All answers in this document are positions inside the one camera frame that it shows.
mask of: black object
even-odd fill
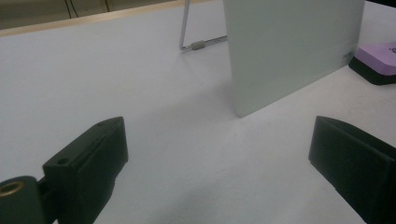
[[[337,119],[317,117],[309,160],[366,223],[396,223],[396,148]]]
[[[37,183],[20,176],[0,183],[0,223],[93,223],[128,161],[123,118],[92,126],[43,165]]]
[[[367,0],[369,2],[374,2],[374,3],[378,3],[384,6],[388,6],[388,7],[396,7],[396,1],[395,0]]]
[[[364,77],[370,83],[382,86],[388,84],[396,83],[396,75],[395,76],[384,76],[382,74],[377,73],[374,69],[369,67],[367,64],[361,62],[356,57],[353,57],[348,65],[353,71]]]

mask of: table surface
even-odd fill
[[[348,67],[243,119],[228,45],[182,53],[182,7],[0,38],[0,176],[41,165],[94,123],[125,119],[130,161],[95,223],[364,223],[308,160],[316,116],[396,146],[396,86]],[[366,3],[361,43],[395,41],[396,10]],[[225,34],[193,5],[186,43]]]

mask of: whiteboard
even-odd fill
[[[346,65],[364,0],[224,0],[236,113],[244,117]]]

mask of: purple eraser top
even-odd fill
[[[361,46],[355,57],[381,75],[396,75],[396,42]]]

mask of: bolt hole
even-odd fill
[[[0,187],[0,197],[5,197],[15,192],[18,192],[22,188],[23,188],[23,182],[21,181],[8,183],[3,187]]]
[[[63,165],[65,163],[67,163],[68,161],[69,161],[69,159],[60,159],[60,160],[58,160],[58,164]]]

